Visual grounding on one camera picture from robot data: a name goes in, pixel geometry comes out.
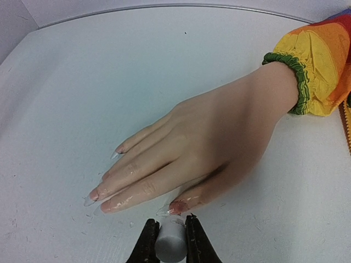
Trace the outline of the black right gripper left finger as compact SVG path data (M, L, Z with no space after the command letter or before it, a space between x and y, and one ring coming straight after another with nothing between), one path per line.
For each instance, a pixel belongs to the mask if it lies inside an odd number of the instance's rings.
M155 243L160 231L160 223L148 219L126 263L159 263Z

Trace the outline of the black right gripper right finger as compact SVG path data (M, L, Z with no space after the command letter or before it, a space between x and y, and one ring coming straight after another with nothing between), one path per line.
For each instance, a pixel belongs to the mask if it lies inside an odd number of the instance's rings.
M191 214L186 217L187 263L222 263L199 219Z

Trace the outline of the white nail polish cap brush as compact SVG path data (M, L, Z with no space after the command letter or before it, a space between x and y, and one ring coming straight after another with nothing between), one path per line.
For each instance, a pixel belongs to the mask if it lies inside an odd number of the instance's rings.
M162 221L155 242L157 258L162 262L181 262L187 255L185 219L170 215Z

